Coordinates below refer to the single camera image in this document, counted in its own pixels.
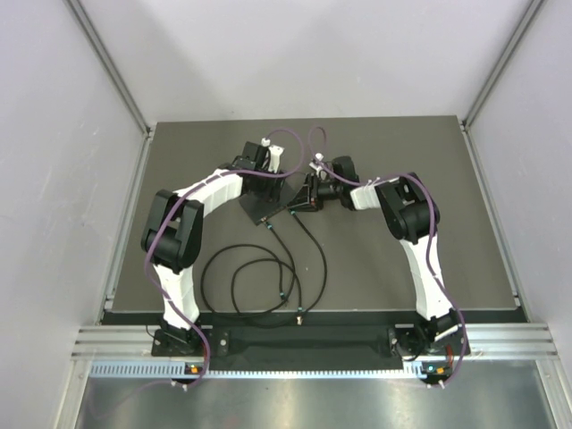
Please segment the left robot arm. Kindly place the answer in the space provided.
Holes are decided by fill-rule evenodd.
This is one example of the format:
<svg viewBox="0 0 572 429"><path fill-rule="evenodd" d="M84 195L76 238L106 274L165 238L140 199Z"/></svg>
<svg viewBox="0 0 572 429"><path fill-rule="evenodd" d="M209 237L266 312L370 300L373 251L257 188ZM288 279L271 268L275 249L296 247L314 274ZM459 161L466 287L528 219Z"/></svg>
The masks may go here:
<svg viewBox="0 0 572 429"><path fill-rule="evenodd" d="M145 271L154 269L164 298L164 315L156 340L183 354L202 346L203 334L193 323L199 316L194 296L193 265L202 245L205 218L220 206L240 200L254 224L283 206L285 172L280 170L283 147L269 139L247 142L229 164L187 188L156 193L141 237Z"/></svg>

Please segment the dark grey network switch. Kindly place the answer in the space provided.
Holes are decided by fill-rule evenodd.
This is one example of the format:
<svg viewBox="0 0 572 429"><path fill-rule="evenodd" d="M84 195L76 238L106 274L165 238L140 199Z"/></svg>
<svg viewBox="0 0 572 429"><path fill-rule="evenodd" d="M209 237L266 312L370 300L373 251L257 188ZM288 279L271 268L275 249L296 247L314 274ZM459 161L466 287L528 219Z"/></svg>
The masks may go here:
<svg viewBox="0 0 572 429"><path fill-rule="evenodd" d="M297 191L294 188L289 184L284 184L278 199L275 201L267 201L254 194L247 194L239 198L239 204L250 221L254 225L259 225L285 209L296 197L296 194Z"/></svg>

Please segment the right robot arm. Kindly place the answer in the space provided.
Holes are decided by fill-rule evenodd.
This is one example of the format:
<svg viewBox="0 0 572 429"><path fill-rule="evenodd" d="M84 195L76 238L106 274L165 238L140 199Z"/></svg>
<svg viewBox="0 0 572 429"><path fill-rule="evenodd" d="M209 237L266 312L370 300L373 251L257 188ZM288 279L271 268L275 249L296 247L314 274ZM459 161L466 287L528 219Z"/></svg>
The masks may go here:
<svg viewBox="0 0 572 429"><path fill-rule="evenodd" d="M330 200L350 211L380 210L391 236L405 251L419 316L409 331L395 335L392 347L397 353L407 352L411 360L440 352L458 331L459 319L444 288L438 256L441 215L423 183L413 172L362 182L349 156L326 162L319 153L310 168L289 210L316 212Z"/></svg>

